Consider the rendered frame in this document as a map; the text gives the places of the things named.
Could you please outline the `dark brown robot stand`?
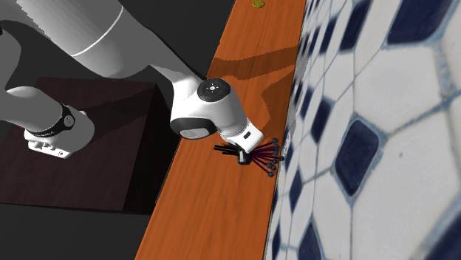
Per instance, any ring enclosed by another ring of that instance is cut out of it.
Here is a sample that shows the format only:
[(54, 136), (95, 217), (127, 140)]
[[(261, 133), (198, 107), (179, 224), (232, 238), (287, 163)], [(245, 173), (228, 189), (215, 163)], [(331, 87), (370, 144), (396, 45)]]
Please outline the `dark brown robot stand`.
[(92, 141), (67, 159), (31, 151), (23, 129), (0, 141), (0, 203), (152, 214), (180, 138), (154, 83), (39, 78), (37, 88), (84, 110)]

